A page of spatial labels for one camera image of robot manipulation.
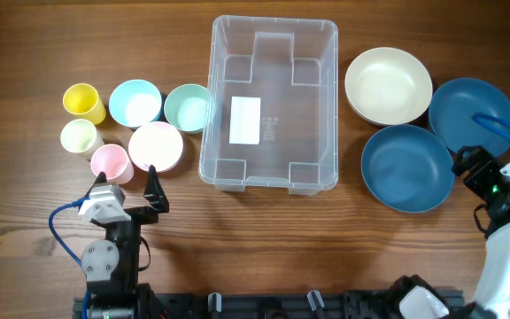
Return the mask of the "dark blue bowl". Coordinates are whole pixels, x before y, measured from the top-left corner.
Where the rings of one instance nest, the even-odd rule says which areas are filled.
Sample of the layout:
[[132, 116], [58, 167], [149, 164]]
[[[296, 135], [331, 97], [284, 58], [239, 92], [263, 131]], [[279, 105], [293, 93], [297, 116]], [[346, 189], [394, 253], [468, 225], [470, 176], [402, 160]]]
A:
[[429, 125], [451, 152], [477, 145], [495, 157], [506, 152], [510, 142], [473, 121], [475, 113], [498, 117], [510, 124], [510, 100], [483, 80], [454, 79], [434, 94], [429, 106]]
[[372, 195], [404, 213], [440, 206], [454, 185], [447, 148], [434, 134], [413, 125], [391, 126], [373, 134], [363, 148], [360, 169]]

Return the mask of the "yellow plastic cup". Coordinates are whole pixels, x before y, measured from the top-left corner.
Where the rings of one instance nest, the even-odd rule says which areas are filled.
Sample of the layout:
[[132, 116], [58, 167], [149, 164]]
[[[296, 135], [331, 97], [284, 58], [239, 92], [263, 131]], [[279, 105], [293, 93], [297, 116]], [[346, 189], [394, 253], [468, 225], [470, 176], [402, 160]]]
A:
[[72, 115], [97, 125], [106, 117], [106, 110], [97, 90], [87, 83], [77, 83], [63, 96], [63, 106]]

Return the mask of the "pink plastic cup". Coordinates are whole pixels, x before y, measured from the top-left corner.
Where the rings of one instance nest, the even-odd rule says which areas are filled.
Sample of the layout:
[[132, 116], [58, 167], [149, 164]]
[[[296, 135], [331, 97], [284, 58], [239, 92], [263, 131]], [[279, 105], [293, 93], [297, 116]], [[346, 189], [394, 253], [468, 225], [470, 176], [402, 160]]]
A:
[[90, 160], [90, 168], [95, 176], [105, 173], [108, 182], [128, 183], [134, 176], [134, 167], [128, 153], [117, 144], [99, 147]]

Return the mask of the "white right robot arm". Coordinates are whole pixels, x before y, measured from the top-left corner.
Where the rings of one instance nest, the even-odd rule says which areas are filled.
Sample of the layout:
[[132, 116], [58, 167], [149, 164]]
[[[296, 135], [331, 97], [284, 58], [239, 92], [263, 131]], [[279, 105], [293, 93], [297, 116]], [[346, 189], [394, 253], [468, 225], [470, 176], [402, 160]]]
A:
[[400, 295], [391, 302], [401, 318], [510, 318], [510, 162], [497, 161], [482, 146], [464, 146], [452, 172], [465, 174], [463, 183], [483, 203], [490, 218], [484, 234], [485, 262], [475, 294], [456, 309], [418, 276], [402, 277]]

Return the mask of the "cream plastic cup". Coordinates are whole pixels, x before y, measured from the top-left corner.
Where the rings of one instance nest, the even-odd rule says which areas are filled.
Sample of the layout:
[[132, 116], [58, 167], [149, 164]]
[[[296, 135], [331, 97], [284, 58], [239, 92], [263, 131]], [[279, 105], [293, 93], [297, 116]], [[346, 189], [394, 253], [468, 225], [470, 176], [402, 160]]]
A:
[[104, 140], [92, 122], [76, 119], [63, 127], [60, 143], [66, 151], [90, 160], [94, 152], [104, 145]]

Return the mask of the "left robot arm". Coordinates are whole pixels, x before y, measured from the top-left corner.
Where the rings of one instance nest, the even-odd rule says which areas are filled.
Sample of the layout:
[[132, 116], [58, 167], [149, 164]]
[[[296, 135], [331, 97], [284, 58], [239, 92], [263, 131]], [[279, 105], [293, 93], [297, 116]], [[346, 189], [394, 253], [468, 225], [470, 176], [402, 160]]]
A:
[[140, 247], [148, 243], [141, 234], [143, 225], [155, 224], [169, 211], [169, 202], [153, 165], [143, 197], [147, 206], [124, 208], [121, 187], [98, 174], [86, 194], [79, 215], [105, 230], [101, 240], [90, 243], [81, 255], [87, 296], [81, 304], [82, 318], [167, 318], [169, 311], [149, 284], [140, 284], [138, 275], [149, 266], [139, 262]]

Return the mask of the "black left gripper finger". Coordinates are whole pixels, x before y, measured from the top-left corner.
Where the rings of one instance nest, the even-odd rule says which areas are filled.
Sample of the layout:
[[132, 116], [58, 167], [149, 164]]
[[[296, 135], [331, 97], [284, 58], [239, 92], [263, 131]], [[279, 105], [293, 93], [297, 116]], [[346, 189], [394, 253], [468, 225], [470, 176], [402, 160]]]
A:
[[150, 206], [158, 212], [168, 212], [169, 202], [164, 193], [158, 172], [153, 165], [149, 165], [148, 179], [144, 189], [143, 197], [150, 203]]
[[105, 172], [100, 172], [96, 178], [96, 180], [93, 182], [93, 184], [90, 186], [89, 190], [87, 191], [87, 197], [89, 197], [89, 194], [92, 192], [93, 188], [95, 186], [98, 186], [99, 184], [106, 183], [107, 178]]

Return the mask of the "cream plastic bowl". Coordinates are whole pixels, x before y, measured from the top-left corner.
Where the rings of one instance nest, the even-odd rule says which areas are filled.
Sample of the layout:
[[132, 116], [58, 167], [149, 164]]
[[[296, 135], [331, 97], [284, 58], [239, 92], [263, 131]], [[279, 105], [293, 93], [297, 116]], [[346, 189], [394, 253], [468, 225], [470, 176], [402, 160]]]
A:
[[379, 126], [416, 121], [433, 95], [428, 69], [414, 55], [391, 47], [359, 54], [347, 68], [344, 89], [353, 111]]

